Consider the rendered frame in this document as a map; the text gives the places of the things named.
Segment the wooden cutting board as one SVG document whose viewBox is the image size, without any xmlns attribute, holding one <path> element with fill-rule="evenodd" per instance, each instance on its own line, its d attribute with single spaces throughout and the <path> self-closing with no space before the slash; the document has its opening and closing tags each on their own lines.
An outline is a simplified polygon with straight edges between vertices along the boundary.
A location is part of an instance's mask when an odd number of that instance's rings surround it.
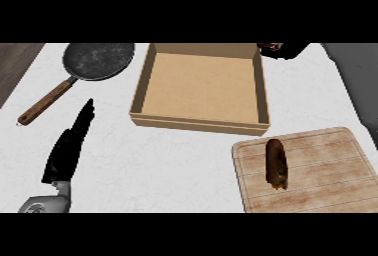
<svg viewBox="0 0 378 256">
<path fill-rule="evenodd" d="M 378 212 L 378 174 L 343 127 L 283 135 L 287 187 L 265 181 L 265 139 L 233 145 L 243 209 L 273 212 Z"/>
</svg>

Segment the black appliance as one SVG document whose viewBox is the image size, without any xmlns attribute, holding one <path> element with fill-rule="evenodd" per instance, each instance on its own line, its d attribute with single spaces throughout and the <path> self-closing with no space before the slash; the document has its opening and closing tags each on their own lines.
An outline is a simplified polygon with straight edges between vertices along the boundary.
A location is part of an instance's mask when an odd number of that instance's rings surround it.
<svg viewBox="0 0 378 256">
<path fill-rule="evenodd" d="M 307 43 L 258 43 L 259 53 L 264 57 L 273 59 L 283 58 L 284 60 L 293 59 L 305 47 Z"/>
</svg>

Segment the cardboard box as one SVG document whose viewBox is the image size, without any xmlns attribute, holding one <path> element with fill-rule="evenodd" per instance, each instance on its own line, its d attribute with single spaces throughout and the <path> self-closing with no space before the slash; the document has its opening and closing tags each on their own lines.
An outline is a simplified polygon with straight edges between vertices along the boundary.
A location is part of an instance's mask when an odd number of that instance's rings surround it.
<svg viewBox="0 0 378 256">
<path fill-rule="evenodd" d="M 259 136 L 270 127 L 253 43 L 152 43 L 129 108 L 135 125 Z"/>
</svg>

